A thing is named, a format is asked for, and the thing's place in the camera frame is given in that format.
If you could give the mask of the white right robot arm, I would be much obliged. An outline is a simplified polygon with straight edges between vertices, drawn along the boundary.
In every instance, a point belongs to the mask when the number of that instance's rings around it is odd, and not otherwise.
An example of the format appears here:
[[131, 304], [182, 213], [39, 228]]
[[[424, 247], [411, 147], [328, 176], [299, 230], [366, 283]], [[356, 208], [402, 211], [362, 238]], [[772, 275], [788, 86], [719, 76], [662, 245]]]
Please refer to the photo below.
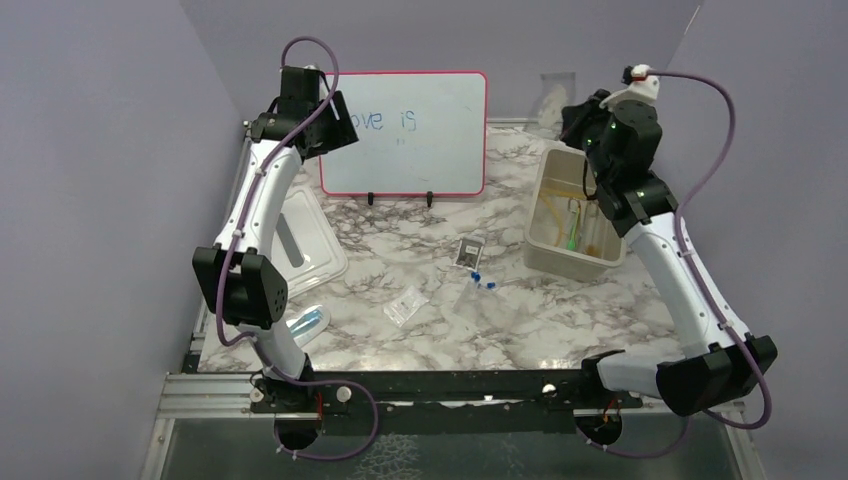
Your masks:
[[651, 169], [662, 137], [655, 108], [624, 92], [600, 89], [562, 111], [564, 143], [581, 150], [593, 197], [617, 236], [638, 256], [659, 291], [683, 351], [653, 360], [623, 350], [583, 362], [579, 398], [600, 407], [617, 391], [659, 398], [679, 416], [705, 412], [749, 394], [777, 357], [754, 336], [706, 273], [678, 203]]

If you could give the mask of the small clear zip bag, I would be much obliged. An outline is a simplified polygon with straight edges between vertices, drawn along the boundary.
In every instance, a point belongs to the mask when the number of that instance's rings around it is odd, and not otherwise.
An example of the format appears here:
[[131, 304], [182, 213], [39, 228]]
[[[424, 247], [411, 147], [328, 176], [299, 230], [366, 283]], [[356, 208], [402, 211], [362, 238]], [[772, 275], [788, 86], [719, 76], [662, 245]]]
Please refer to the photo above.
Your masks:
[[409, 286], [397, 298], [385, 304], [383, 312], [397, 327], [402, 327], [428, 302], [428, 298], [418, 288]]

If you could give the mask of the yellow rubber tubing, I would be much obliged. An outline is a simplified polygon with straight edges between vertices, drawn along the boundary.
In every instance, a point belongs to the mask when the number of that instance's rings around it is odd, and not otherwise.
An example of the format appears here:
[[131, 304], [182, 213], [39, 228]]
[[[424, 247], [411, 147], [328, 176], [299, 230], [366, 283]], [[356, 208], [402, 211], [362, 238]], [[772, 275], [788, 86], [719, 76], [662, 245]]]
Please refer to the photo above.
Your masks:
[[557, 248], [566, 249], [566, 243], [568, 240], [568, 221], [570, 219], [570, 214], [568, 211], [569, 201], [579, 200], [582, 202], [582, 216], [579, 230], [579, 243], [576, 251], [580, 251], [583, 247], [583, 241], [581, 240], [582, 231], [583, 231], [583, 222], [584, 217], [586, 215], [587, 205], [590, 203], [595, 203], [594, 201], [588, 200], [585, 196], [578, 195], [575, 193], [569, 193], [564, 190], [557, 190], [552, 188], [543, 188], [540, 191], [539, 199], [542, 201], [543, 205], [547, 208], [548, 212], [552, 216], [554, 223], [557, 227], [557, 234], [554, 241], [554, 246]]

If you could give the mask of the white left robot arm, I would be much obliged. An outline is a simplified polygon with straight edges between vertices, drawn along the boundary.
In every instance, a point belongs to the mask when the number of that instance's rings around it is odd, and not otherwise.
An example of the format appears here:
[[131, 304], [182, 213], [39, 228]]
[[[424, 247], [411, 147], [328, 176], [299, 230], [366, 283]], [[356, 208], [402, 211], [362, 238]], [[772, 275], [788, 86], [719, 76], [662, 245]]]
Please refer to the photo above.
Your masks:
[[225, 346], [249, 343], [276, 396], [298, 411], [313, 401], [308, 355], [282, 319], [289, 286], [271, 260], [278, 218], [305, 160], [357, 142], [338, 77], [284, 66], [270, 110], [247, 128], [245, 173], [221, 232], [192, 267]]

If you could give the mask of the bag of filter paper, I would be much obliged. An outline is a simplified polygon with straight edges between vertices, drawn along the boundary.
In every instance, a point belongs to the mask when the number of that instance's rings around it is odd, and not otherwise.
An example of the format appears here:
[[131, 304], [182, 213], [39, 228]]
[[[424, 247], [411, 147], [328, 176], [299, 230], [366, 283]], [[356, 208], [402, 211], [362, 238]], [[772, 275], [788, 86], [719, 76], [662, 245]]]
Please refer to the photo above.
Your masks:
[[542, 93], [536, 108], [540, 128], [558, 132], [562, 128], [562, 110], [575, 98], [576, 73], [555, 72], [540, 75]]

